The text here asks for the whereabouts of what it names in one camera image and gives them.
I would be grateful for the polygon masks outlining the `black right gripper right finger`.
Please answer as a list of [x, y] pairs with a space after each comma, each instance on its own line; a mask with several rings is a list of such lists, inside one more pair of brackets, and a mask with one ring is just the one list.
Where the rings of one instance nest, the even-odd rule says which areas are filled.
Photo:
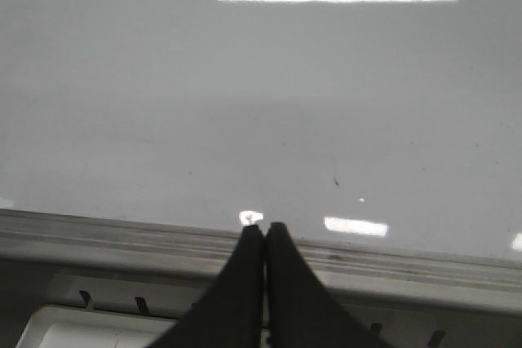
[[265, 248], [272, 347], [390, 346], [334, 300], [284, 223], [270, 225]]

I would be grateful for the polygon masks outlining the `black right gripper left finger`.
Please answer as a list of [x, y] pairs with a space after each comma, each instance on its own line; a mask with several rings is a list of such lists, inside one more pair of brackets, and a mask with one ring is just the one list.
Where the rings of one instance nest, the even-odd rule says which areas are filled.
[[259, 347], [263, 322], [263, 233], [244, 227], [213, 284], [151, 347]]

